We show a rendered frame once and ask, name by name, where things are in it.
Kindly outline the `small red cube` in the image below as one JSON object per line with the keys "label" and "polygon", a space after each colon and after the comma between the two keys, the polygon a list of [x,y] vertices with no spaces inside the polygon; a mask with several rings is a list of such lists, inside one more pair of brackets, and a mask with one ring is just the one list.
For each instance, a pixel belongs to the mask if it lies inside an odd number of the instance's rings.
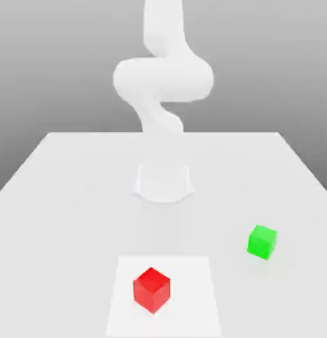
{"label": "small red cube", "polygon": [[171,296],[171,279],[149,267],[133,281],[133,298],[136,303],[155,314]]}

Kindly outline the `small green cube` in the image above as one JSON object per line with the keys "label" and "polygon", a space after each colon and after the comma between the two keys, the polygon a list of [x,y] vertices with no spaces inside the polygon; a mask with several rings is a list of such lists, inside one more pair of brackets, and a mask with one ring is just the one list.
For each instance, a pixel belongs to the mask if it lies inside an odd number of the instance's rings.
{"label": "small green cube", "polygon": [[268,260],[274,251],[278,232],[257,224],[249,234],[247,252]]}

